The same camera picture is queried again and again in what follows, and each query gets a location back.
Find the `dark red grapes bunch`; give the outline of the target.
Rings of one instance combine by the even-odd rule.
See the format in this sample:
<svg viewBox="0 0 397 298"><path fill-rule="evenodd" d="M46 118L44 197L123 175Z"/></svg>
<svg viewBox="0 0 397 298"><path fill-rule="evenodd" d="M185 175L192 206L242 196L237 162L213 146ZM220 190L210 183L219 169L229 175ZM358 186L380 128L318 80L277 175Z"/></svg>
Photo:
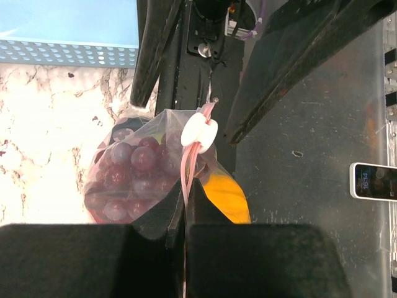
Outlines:
<svg viewBox="0 0 397 298"><path fill-rule="evenodd" d="M97 224L129 224L161 202L180 176L175 135L117 141L96 153L84 205Z"/></svg>

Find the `yellow bell pepper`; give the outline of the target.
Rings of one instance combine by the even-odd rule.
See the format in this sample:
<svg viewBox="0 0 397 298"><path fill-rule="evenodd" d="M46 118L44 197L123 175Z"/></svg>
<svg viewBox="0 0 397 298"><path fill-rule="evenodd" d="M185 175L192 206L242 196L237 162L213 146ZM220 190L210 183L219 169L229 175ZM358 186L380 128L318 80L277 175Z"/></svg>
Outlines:
<svg viewBox="0 0 397 298"><path fill-rule="evenodd" d="M246 196L231 176L212 173L203 188L209 201L234 224L251 223Z"/></svg>

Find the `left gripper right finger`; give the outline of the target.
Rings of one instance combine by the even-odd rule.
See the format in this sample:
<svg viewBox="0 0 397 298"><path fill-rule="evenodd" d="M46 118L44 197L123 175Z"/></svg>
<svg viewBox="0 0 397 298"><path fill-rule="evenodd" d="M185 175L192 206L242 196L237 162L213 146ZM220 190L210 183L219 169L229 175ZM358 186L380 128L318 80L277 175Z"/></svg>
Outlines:
<svg viewBox="0 0 397 298"><path fill-rule="evenodd" d="M234 224L194 181L187 206L187 297L349 297L331 237L310 224Z"/></svg>

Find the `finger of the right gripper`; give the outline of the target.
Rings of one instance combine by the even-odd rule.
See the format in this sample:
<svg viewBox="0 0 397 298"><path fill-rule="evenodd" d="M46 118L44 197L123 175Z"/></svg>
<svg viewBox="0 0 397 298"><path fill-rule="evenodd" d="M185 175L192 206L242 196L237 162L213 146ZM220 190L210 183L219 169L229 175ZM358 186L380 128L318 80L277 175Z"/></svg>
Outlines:
<svg viewBox="0 0 397 298"><path fill-rule="evenodd" d="M239 143L299 81L396 12L396 1L287 1L268 18L234 99L224 136Z"/></svg>
<svg viewBox="0 0 397 298"><path fill-rule="evenodd" d="M130 104L146 106L174 33L183 1L138 1L139 50Z"/></svg>

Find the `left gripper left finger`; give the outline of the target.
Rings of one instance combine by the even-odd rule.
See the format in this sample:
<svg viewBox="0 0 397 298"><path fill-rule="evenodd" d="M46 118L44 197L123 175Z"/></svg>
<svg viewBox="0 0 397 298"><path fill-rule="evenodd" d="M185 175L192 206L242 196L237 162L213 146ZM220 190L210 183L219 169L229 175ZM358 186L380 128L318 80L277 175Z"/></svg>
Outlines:
<svg viewBox="0 0 397 298"><path fill-rule="evenodd" d="M128 224L1 228L2 297L182 297L181 185Z"/></svg>

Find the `round purple eggplant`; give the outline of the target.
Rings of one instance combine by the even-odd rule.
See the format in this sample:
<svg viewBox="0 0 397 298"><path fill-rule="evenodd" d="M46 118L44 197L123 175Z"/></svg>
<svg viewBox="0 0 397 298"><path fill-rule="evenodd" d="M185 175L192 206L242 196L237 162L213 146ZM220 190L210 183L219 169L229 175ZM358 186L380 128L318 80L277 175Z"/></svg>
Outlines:
<svg viewBox="0 0 397 298"><path fill-rule="evenodd" d="M121 118L120 121L112 128L112 139L115 142L124 140L149 121L150 118L143 116Z"/></svg>

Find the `clear zip top bag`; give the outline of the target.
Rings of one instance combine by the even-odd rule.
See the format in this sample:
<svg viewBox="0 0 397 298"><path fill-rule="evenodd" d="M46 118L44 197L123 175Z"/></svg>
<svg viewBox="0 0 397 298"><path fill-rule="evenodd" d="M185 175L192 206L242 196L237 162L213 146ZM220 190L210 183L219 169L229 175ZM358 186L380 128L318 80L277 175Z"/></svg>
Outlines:
<svg viewBox="0 0 397 298"><path fill-rule="evenodd" d="M97 224L129 224L160 203L176 182L189 200L198 179L208 200L235 224L251 221L246 196L218 162L214 104L166 109L152 119L127 117L100 144L84 187Z"/></svg>

